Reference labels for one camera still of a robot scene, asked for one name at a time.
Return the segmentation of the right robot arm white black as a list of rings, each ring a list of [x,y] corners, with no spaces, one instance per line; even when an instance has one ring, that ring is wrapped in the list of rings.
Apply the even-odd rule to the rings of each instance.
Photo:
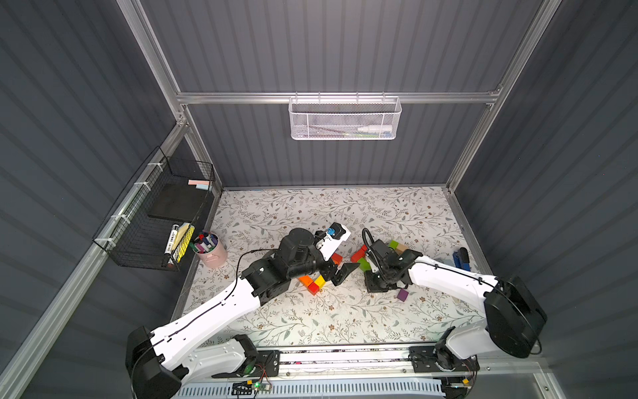
[[[479,312],[480,319],[463,327],[448,328],[435,345],[440,367],[454,368],[487,352],[516,358],[542,350],[540,334],[548,316],[518,277],[501,279],[442,264],[418,251],[397,253],[388,244],[364,238],[371,269],[365,273],[369,290],[386,292],[398,283],[434,289],[457,298]]]

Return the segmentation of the orange block low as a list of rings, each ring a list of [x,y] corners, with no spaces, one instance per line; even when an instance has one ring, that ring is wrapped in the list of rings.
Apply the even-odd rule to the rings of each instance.
[[[313,280],[309,276],[302,276],[298,278],[299,282],[303,284],[305,287],[310,286],[313,283]]]

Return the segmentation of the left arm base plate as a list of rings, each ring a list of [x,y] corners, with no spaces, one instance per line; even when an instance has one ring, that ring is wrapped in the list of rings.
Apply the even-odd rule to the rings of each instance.
[[[213,378],[250,377],[259,379],[261,377],[277,377],[281,354],[279,350],[259,350],[255,356],[249,357],[238,370],[219,373]]]

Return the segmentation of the red small block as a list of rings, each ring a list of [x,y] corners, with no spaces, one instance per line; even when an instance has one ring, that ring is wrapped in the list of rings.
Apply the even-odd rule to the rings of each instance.
[[[312,282],[309,284],[309,286],[307,286],[307,289],[312,295],[317,295],[322,289],[322,287],[318,285],[316,282]]]

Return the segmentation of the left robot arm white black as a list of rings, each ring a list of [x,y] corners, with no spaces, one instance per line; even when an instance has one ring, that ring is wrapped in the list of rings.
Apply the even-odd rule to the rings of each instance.
[[[240,317],[288,291],[294,279],[319,273],[341,284],[352,266],[337,267],[332,256],[351,236],[337,222],[312,233],[291,229],[277,249],[237,269],[229,287],[174,322],[130,333],[126,370],[135,398],[171,398],[184,385],[206,377],[247,377],[259,363],[259,351],[245,334],[201,350],[200,346]]]

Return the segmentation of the yellow block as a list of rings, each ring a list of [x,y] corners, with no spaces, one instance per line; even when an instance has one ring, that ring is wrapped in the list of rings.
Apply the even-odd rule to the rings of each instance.
[[[320,288],[322,289],[323,286],[326,284],[326,281],[324,279],[324,277],[319,276],[314,280],[314,283]]]

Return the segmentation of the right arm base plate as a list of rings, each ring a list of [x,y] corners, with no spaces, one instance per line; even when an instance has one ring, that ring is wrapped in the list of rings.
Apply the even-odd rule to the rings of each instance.
[[[480,365],[475,355],[460,359],[449,349],[435,344],[408,348],[408,359],[414,372],[478,372]]]

